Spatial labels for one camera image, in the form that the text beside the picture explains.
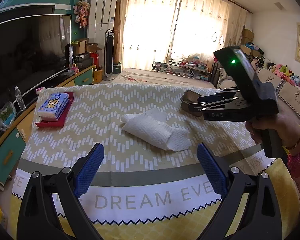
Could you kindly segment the person's right hand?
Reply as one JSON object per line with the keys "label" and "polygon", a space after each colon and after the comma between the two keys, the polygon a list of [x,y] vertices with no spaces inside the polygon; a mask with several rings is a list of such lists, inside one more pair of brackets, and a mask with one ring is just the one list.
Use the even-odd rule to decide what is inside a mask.
{"label": "person's right hand", "polygon": [[277,131],[285,147],[292,156],[300,153],[300,124],[288,114],[279,113],[267,118],[254,118],[245,123],[251,138],[261,144],[260,130],[273,129]]}

